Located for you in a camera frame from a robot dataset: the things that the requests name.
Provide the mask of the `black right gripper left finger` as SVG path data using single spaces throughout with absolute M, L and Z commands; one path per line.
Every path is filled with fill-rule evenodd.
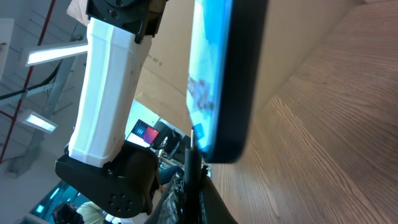
M 175 174 L 165 185 L 160 202 L 149 217 L 149 224 L 182 224 L 184 218 L 183 176 Z

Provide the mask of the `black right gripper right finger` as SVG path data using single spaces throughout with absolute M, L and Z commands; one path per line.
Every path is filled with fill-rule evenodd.
M 208 167 L 201 169 L 200 187 L 200 223 L 202 224 L 238 224 L 230 214 L 211 179 L 207 176 Z

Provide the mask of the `black smartphone with lit screen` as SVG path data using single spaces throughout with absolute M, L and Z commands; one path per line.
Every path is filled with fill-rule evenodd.
M 196 0 L 186 105 L 197 149 L 208 163 L 244 151 L 267 0 Z

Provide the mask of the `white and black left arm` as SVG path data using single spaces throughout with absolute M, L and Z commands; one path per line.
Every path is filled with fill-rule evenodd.
M 165 1 L 88 1 L 88 55 L 75 129 L 56 174 L 118 218 L 150 214 L 159 161 L 126 141 L 125 130 L 143 64 Z

